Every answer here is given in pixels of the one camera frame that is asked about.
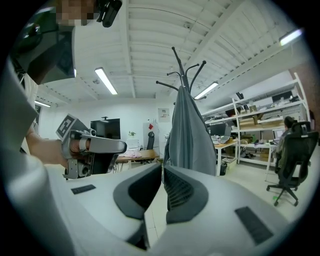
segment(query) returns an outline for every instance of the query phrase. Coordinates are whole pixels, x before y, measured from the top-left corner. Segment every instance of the shelving unit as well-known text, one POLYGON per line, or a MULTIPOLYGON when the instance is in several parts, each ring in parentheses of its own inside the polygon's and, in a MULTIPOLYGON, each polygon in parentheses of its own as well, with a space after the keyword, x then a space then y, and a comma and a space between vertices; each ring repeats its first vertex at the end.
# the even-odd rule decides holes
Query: shelving unit
MULTIPOLYGON (((221 106, 221 107, 218 107, 216 109, 213 109, 213 110, 209 110, 205 113, 203 113, 202 115, 203 116, 212 116, 213 114, 216 114, 216 113, 221 113, 223 111, 227 111, 227 110, 232 110, 234 109, 234 112, 235 112, 235 116, 232 116, 232 117, 226 117, 226 118, 221 118, 221 119, 214 119, 214 120, 207 120, 205 123, 206 124, 215 124, 215 123, 221 123, 221 122, 226 122, 226 121, 231 121, 231 120, 236 120, 236 123, 237 123, 237 129, 233 129, 231 132, 232 133, 238 133, 238 138, 241 137, 241 133, 245 133, 245 132, 259 132, 259 131, 270 131, 270 130, 279 130, 279 129, 284 129, 284 126, 276 126, 276 127, 263 127, 265 126, 264 124, 267 123, 266 121, 262 121, 260 123, 262 124, 259 124, 261 125, 261 127, 253 127, 253 128, 242 128, 242 129, 239 129, 240 128, 240 119, 241 118, 244 118, 244 117, 250 117, 250 116, 254 116, 254 115, 258 115, 258 114, 261 114, 261 113, 268 113, 268 112, 273 112, 273 111, 277 111, 277 110, 283 110, 283 109, 286 109, 286 108, 290 108, 290 107, 293 107, 293 106, 303 106, 304 109, 305 109, 305 114, 306 114, 306 119, 307 121, 310 122, 310 113, 309 113, 309 107, 308 107, 308 103, 307 103, 307 100, 306 100, 306 94, 305 94, 305 91, 304 91, 304 88, 301 84, 301 81, 297 75, 297 73, 294 73, 294 76, 295 76, 295 79, 286 83, 284 86, 280 87, 280 88, 277 88, 277 89, 274 89, 274 90, 271 90, 269 92, 264 92, 264 93, 261 93, 259 95, 256 95, 254 97, 251 97, 251 98, 244 98, 244 99, 240 99, 240 100, 236 100, 236 99, 232 99, 232 103, 229 103, 227 105, 224 105, 224 106, 221 106), (299 101, 295 101, 295 102, 290 102, 290 103, 285 103, 283 105, 278 105, 278 106, 274 106, 274 107, 270 107, 270 108, 266 108, 266 109, 261 109, 261 110, 258 110, 258 111, 254 111, 254 112, 250 112, 250 113, 244 113, 244 114, 239 114, 238 111, 237 111, 237 107, 239 106, 244 106, 244 105, 247 105, 249 104, 250 102, 256 102, 256 101, 259 101, 259 100, 263 100, 263 99, 267 99, 267 98, 270 98, 270 97, 273 97, 273 96, 276 96, 276 95, 279 95, 279 94, 282 94, 282 93, 286 93, 286 92, 289 92, 289 91, 292 91, 292 90, 297 90, 297 88, 299 87, 301 93, 302 93, 302 98, 299 96, 298 94, 298 91, 296 91, 296 94, 299 96, 299 101)), ((270 165, 274 165, 273 163, 270 163, 270 159, 271 159, 271 151, 272 149, 274 149, 276 146, 274 145, 256 145, 254 146, 254 144, 244 144, 240 141, 238 141, 238 144, 236 145, 236 147, 238 147, 238 157, 237 157, 237 163, 239 164, 240 161, 244 161, 244 162, 249 162, 249 163, 254 163, 254 164, 260 164, 260 165, 266 165, 267 166, 267 171, 269 170, 269 167, 270 165), (241 147, 252 147, 252 148, 262 148, 262 149, 270 149, 269 150, 269 158, 268 158, 268 161, 265 161, 265 160, 261 160, 261 159, 258 159, 259 157, 257 157, 256 159, 249 159, 249 158, 243 158, 243 157, 240 157, 240 153, 241 153, 241 147)))

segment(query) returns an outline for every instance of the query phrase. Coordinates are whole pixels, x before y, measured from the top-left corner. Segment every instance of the white floor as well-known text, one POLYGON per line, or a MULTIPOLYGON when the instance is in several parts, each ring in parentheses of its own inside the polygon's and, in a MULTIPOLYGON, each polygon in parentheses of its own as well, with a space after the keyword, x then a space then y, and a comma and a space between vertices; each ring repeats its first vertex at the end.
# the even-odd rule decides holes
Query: white floor
MULTIPOLYGON (((314 193, 316 185, 319 182, 319 166, 320 166, 320 147, 317 146, 311 158, 311 167, 307 179, 299 186, 294 193, 299 199, 299 204, 295 207, 295 200, 288 194, 283 193, 279 200, 277 209, 288 221, 292 222, 299 218, 309 204, 311 196, 314 193)), ((139 167, 139 163, 132 163, 132 168, 139 167)), ((128 165, 123 166, 123 171, 128 170, 128 165)), ((236 167, 228 171, 225 176, 219 179, 226 179, 247 188, 252 193, 260 197, 262 200, 273 205, 275 198, 280 194, 280 189, 270 189, 266 191, 267 185, 277 184, 278 176, 270 171, 266 178, 265 166, 257 164, 248 164, 241 162, 236 167)), ((151 206, 145 213, 145 221, 148 231, 150 246, 154 245, 157 239, 166 229, 166 213, 167 213, 167 194, 164 185, 161 186, 156 194, 151 206)))

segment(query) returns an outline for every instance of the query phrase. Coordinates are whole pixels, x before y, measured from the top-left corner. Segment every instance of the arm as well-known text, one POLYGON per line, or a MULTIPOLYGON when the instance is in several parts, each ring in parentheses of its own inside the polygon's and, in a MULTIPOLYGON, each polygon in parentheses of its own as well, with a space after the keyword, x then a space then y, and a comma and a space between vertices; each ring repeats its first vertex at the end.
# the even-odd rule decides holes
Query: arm
MULTIPOLYGON (((43 139, 35 133, 33 127, 29 128, 25 139, 30 154, 39 158, 44 164, 62 165, 67 168, 67 160, 64 158, 61 151, 61 140, 43 139)), ((86 141, 85 146, 89 149, 89 140, 86 141)), ((74 158, 78 158, 78 152, 80 151, 78 140, 71 141, 70 151, 74 158)))

